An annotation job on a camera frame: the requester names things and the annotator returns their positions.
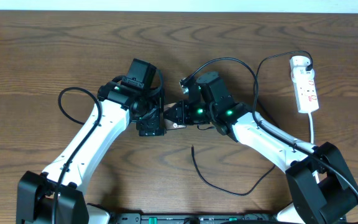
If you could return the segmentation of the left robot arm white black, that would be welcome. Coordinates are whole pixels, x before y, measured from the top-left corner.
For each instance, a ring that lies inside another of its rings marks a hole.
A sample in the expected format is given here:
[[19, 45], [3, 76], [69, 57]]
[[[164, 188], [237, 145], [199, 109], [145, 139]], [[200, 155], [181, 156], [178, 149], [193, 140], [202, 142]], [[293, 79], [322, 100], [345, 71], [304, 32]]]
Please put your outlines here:
[[[65, 150], [40, 174], [27, 171], [17, 186], [16, 223], [109, 223], [111, 212], [86, 203], [90, 180], [111, 144], [128, 125], [156, 136], [163, 86], [115, 78], [92, 96], [94, 108]], [[143, 127], [150, 122], [152, 128]]]

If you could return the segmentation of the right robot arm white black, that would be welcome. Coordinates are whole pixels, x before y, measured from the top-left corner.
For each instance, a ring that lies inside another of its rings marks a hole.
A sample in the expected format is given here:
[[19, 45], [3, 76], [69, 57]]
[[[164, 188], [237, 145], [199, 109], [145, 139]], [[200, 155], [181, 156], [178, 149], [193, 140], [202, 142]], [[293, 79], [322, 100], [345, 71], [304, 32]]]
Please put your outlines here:
[[339, 149], [299, 140], [264, 120], [251, 106], [237, 103], [217, 72], [191, 78], [189, 99], [166, 109], [163, 117], [178, 125], [213, 124], [258, 151], [282, 170], [292, 202], [278, 212], [285, 223], [339, 223], [358, 206], [358, 186]]

